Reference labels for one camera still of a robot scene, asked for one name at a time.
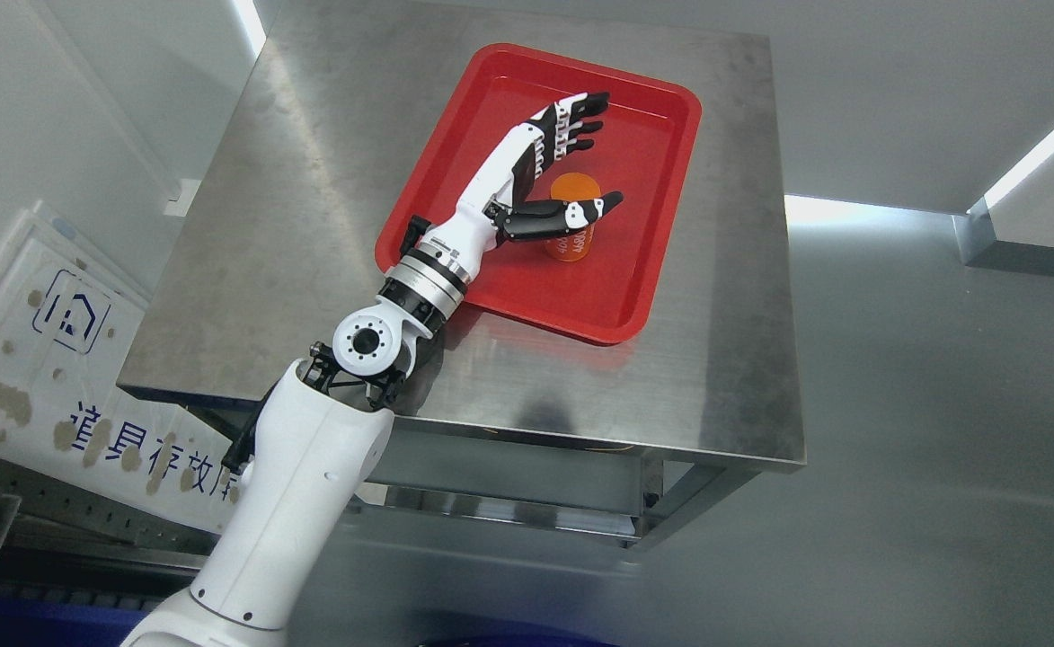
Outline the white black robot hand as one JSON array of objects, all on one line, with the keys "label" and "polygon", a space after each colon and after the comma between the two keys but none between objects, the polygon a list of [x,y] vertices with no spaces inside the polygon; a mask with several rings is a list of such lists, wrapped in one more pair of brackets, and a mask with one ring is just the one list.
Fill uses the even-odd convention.
[{"label": "white black robot hand", "polygon": [[510,128],[466,184],[444,224],[429,226],[419,242],[387,272],[408,285],[419,275],[454,282],[464,291],[480,275],[482,258],[505,242],[534,242],[572,235],[624,201],[620,191],[580,200],[527,199],[535,181],[572,153],[593,148],[609,92],[580,92],[546,105]]}]

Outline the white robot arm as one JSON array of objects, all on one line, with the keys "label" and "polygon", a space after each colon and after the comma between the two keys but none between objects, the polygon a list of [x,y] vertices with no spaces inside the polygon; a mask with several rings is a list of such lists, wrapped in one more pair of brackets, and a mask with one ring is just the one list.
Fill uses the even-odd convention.
[{"label": "white robot arm", "polygon": [[401,385],[418,339],[431,339],[465,298],[465,266],[412,250],[386,273],[373,306],[336,327],[313,365],[288,366],[256,421],[234,516],[199,574],[137,624],[126,646],[284,646],[288,620],[323,545],[371,474],[394,426],[378,404],[334,400],[323,368]]}]

